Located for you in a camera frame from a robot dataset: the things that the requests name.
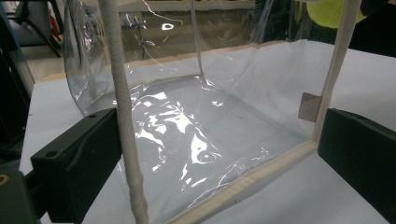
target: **white table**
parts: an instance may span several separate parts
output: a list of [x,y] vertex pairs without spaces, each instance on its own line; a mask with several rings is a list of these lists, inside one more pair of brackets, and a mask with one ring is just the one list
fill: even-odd
[[[361,114],[396,130],[393,117],[396,111],[395,64],[394,58],[350,50],[334,90],[332,106]],[[65,79],[36,84],[21,156],[21,171],[28,174],[32,170],[30,157],[82,118]],[[98,199],[128,206],[127,200],[113,197],[112,189],[117,183],[110,179]],[[305,158],[262,189],[259,195],[262,195],[262,202],[253,211],[241,209],[246,204],[240,203],[206,223],[230,223],[229,218],[234,223],[243,223],[247,217],[253,223],[387,223],[317,154]],[[106,209],[106,204],[95,204],[90,216],[100,214],[102,209]],[[108,212],[112,223],[124,223],[125,218],[133,222],[131,215],[111,217],[110,214]],[[92,223],[90,220],[86,219],[85,223]],[[47,216],[42,218],[42,222],[50,223]]]

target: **transparent plastic sheet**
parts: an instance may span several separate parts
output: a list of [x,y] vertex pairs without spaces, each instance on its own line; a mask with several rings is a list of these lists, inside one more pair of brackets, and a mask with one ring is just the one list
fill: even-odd
[[[310,139],[314,124],[298,119],[300,101],[303,92],[320,95],[335,32],[316,31],[305,3],[119,4],[151,223],[164,223]],[[114,107],[97,3],[68,5],[70,91],[84,115]],[[110,179],[124,183],[122,161]],[[128,198],[127,188],[113,189]],[[105,207],[101,199],[93,209]],[[120,204],[106,216],[133,222],[127,200]],[[104,215],[90,211],[86,222],[101,222]]]

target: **chair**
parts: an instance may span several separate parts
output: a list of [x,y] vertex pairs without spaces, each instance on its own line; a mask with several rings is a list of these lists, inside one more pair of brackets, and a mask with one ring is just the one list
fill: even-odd
[[48,45],[59,58],[59,44],[52,38],[47,2],[20,2],[14,15],[7,15],[21,47]]

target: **yellow-green ball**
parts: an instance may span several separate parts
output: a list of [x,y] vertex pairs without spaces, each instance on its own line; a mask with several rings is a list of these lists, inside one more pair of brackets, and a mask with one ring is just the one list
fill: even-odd
[[[306,9],[308,10],[309,17],[315,23],[329,28],[338,28],[343,9],[343,0],[308,2],[306,3]],[[365,18],[360,11],[356,22],[360,22]]]

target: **transparent vinyl bag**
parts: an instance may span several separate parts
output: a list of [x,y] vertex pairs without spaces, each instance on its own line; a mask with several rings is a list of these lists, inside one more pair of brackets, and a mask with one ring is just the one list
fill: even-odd
[[[298,1],[118,1],[150,223],[164,223],[310,139],[336,29]],[[83,115],[114,107],[101,13],[69,0],[65,69]],[[123,161],[85,223],[131,223]]]

